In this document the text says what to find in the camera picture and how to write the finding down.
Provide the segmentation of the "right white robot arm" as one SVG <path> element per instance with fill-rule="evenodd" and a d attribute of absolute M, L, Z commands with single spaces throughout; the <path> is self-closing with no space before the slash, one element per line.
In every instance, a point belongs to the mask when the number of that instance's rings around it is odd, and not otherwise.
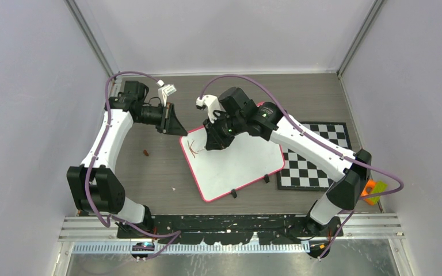
<path fill-rule="evenodd" d="M 333 181 L 303 220 L 309 235 L 320 236 L 334 216 L 355 208 L 369 178 L 367 167 L 372 159 L 369 152 L 340 148 L 299 124 L 274 102 L 257 105 L 239 87 L 229 88 L 220 97 L 200 96 L 196 107 L 208 114 L 203 122 L 206 150 L 226 149 L 237 135 L 247 133 L 292 150 Z"/>

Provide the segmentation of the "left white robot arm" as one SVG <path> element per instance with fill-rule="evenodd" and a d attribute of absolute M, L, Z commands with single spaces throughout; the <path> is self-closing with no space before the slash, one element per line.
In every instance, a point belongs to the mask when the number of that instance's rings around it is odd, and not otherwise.
<path fill-rule="evenodd" d="M 109 97 L 91 150 L 79 166 L 69 167 L 66 174 L 79 211 L 116 217 L 140 238 L 152 234 L 154 221 L 149 207 L 129 199 L 115 176 L 124 139 L 134 123 L 152 125 L 161 134 L 187 135 L 175 114 L 174 104 L 167 101 L 168 96 L 176 92 L 175 86 L 161 80 L 157 84 L 160 102 L 156 106 L 146 101 L 149 88 L 133 80 L 126 81 L 118 95 Z"/>

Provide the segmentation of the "black white checkerboard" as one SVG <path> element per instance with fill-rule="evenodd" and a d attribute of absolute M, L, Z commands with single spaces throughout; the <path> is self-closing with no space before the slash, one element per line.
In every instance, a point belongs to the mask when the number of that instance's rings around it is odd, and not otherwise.
<path fill-rule="evenodd" d="M 340 148 L 352 149 L 344 122 L 302 121 L 301 124 Z M 284 167 L 276 173 L 279 190 L 326 191 L 333 183 L 319 167 L 293 150 L 282 146 L 281 151 Z"/>

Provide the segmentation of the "pink framed whiteboard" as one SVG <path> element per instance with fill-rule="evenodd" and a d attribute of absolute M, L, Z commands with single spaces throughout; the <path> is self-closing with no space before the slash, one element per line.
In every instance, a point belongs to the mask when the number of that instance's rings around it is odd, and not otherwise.
<path fill-rule="evenodd" d="M 284 167 L 281 146 L 242 133 L 224 150 L 197 150 L 206 145 L 203 126 L 180 137 L 180 147 L 204 202 L 216 201 Z"/>

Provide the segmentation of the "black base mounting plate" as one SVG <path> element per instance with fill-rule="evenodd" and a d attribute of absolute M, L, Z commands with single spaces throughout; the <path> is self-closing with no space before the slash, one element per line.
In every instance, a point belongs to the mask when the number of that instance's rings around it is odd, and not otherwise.
<path fill-rule="evenodd" d="M 341 225 L 333 217 L 329 225 L 313 234 L 306 228 L 305 215 L 235 214 L 235 215 L 157 215 L 147 226 L 139 227 L 155 235 L 179 231 L 173 244 L 240 245 L 258 239 L 261 245 L 298 244 L 306 239 L 328 242 Z"/>

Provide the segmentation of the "orange plastic toy block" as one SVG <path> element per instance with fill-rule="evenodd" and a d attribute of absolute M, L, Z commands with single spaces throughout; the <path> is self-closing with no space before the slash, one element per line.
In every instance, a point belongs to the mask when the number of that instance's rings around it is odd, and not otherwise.
<path fill-rule="evenodd" d="M 376 185 L 377 185 L 376 181 L 374 181 L 372 179 L 369 179 L 367 181 L 367 183 L 365 184 L 364 189 L 363 189 L 360 197 L 365 197 L 365 196 L 368 196 L 368 195 L 372 194 L 372 191 L 376 187 Z"/>

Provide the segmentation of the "green plastic toy brick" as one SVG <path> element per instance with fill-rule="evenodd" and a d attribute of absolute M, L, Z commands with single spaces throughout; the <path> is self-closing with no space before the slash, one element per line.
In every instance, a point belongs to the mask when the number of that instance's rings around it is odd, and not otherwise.
<path fill-rule="evenodd" d="M 373 189 L 372 194 L 378 194 L 378 193 L 382 193 L 382 192 L 386 191 L 387 184 L 385 182 L 383 182 L 383 181 L 376 181 L 376 182 L 377 182 L 377 185 Z M 374 196 L 374 197 L 365 198 L 364 201 L 366 203 L 368 203 L 369 205 L 375 205 L 378 203 L 379 199 L 380 199 L 380 196 Z"/>

